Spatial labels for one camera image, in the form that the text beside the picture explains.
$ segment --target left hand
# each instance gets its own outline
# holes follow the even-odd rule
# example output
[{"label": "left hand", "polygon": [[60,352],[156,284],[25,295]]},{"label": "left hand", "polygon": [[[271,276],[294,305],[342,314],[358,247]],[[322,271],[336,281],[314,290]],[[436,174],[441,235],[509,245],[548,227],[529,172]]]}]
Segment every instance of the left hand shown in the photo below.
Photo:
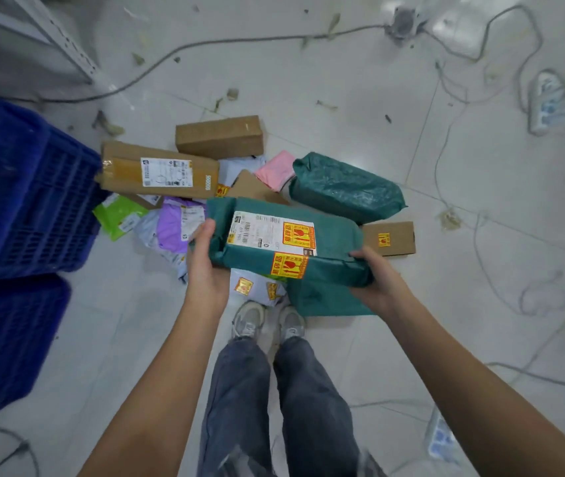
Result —
[{"label": "left hand", "polygon": [[220,318],[230,296],[230,270],[215,268],[209,259],[209,242],[214,234],[214,219],[206,219],[192,235],[194,249],[188,246],[188,288],[185,303],[200,308],[205,315]]}]

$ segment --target green plastic mailer bag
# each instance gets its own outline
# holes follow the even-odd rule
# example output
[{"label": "green plastic mailer bag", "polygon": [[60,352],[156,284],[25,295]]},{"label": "green plastic mailer bag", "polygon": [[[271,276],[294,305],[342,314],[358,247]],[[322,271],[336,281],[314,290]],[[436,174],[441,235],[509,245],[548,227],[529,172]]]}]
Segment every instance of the green plastic mailer bag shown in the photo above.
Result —
[{"label": "green plastic mailer bag", "polygon": [[287,282],[289,301],[300,316],[360,316],[374,314],[349,288],[338,284],[307,281]]},{"label": "green plastic mailer bag", "polygon": [[93,209],[92,213],[110,239],[117,241],[139,224],[141,218],[148,213],[148,209],[113,192]]},{"label": "green plastic mailer bag", "polygon": [[291,199],[358,224],[387,219],[406,207],[396,183],[315,152],[295,160],[293,170]]},{"label": "green plastic mailer bag", "polygon": [[212,198],[216,222],[209,256],[214,264],[261,275],[363,287],[373,275],[349,255],[363,235],[349,219],[248,198]]}]

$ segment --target sneaker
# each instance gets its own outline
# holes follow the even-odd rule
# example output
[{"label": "sneaker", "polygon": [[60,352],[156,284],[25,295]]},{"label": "sneaker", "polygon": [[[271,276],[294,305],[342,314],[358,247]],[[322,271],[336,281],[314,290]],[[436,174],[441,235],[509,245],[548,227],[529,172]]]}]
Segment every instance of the sneaker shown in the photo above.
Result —
[{"label": "sneaker", "polygon": [[250,337],[257,339],[264,321],[265,309],[263,305],[248,301],[239,308],[234,316],[234,321],[231,323],[231,336],[233,338]]},{"label": "sneaker", "polygon": [[291,337],[305,337],[305,319],[298,314],[293,306],[283,308],[280,316],[281,344]]}]

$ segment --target leg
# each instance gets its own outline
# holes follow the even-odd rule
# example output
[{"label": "leg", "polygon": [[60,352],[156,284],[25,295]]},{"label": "leg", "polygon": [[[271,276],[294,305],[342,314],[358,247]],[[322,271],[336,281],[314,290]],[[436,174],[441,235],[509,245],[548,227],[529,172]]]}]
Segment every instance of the leg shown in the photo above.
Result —
[{"label": "leg", "polygon": [[255,338],[236,336],[216,360],[203,418],[198,477],[212,475],[236,446],[263,469],[272,470],[267,415],[271,370]]},{"label": "leg", "polygon": [[289,475],[355,477],[359,450],[349,405],[300,336],[286,338],[274,360]]}]

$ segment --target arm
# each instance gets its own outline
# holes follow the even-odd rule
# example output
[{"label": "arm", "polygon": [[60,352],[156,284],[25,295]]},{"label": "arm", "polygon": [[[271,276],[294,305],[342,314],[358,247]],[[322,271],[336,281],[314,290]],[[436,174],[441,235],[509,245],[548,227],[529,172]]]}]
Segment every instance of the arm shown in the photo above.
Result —
[{"label": "arm", "polygon": [[565,435],[450,336],[399,273],[365,247],[374,283],[353,294],[389,326],[482,476],[565,476]]},{"label": "arm", "polygon": [[229,272],[207,251],[214,221],[188,255],[183,307],[146,372],[112,419],[80,477],[170,476],[179,471],[216,328],[229,296]]}]

